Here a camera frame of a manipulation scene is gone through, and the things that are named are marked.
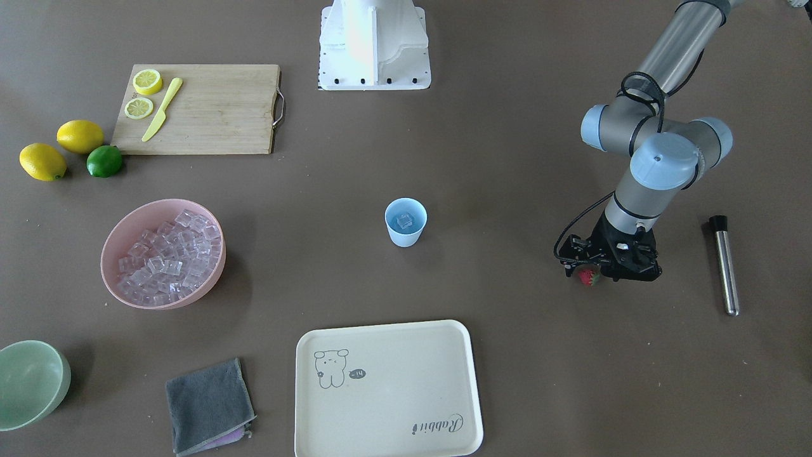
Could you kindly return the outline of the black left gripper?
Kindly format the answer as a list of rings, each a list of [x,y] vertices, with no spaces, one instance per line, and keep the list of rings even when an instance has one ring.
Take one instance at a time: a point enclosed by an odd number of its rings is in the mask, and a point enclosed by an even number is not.
[[[583,265],[597,266],[603,277],[613,281],[654,281],[662,273],[652,230],[634,228],[627,234],[601,216],[588,238],[565,234],[554,243],[554,255],[565,266],[567,277]]]

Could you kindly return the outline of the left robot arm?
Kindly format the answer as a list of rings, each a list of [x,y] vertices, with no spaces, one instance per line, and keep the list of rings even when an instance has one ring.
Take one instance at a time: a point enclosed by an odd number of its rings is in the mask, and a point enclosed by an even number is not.
[[[733,133],[714,117],[670,121],[666,103],[692,77],[707,43],[737,1],[682,1],[637,70],[620,82],[614,100],[581,121],[592,148],[629,157],[591,235],[561,232],[553,253],[571,277],[595,269],[614,281],[654,281],[658,264],[653,226],[681,190],[690,188],[733,148]]]

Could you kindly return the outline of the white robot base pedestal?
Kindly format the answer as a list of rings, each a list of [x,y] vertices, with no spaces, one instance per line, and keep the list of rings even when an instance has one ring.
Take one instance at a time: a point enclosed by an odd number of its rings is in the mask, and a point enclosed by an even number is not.
[[[412,1],[334,1],[321,11],[317,87],[324,91],[427,89],[426,12]]]

